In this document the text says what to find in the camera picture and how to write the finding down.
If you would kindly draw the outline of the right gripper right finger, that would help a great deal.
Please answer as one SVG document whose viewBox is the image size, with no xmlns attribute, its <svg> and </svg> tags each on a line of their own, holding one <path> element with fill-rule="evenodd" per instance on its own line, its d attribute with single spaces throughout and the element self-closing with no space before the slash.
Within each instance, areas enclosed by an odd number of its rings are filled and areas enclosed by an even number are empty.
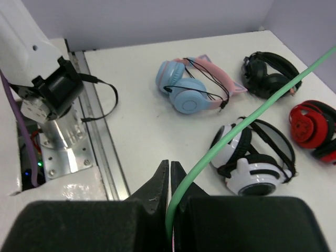
<svg viewBox="0 0 336 252">
<path fill-rule="evenodd" d="M 296 197 L 210 196 L 192 183 L 173 225 L 173 251 L 330 251 L 313 211 Z"/>
</svg>

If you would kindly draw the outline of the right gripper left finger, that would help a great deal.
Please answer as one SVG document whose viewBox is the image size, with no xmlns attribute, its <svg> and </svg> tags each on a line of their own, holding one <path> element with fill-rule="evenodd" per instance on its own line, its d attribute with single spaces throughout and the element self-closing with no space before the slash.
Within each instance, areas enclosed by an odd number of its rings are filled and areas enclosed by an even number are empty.
<svg viewBox="0 0 336 252">
<path fill-rule="evenodd" d="M 167 251 L 169 162 L 123 201 L 37 201 L 16 218 L 2 251 Z"/>
</svg>

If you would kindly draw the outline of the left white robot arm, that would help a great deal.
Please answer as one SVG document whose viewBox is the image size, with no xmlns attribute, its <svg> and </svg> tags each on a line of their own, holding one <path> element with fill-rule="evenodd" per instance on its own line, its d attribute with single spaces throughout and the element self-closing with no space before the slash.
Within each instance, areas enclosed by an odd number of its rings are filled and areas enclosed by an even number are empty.
<svg viewBox="0 0 336 252">
<path fill-rule="evenodd" d="M 40 124 L 62 117 L 83 90 L 22 1 L 1 1 L 1 72 L 22 98 L 22 114 Z"/>
</svg>

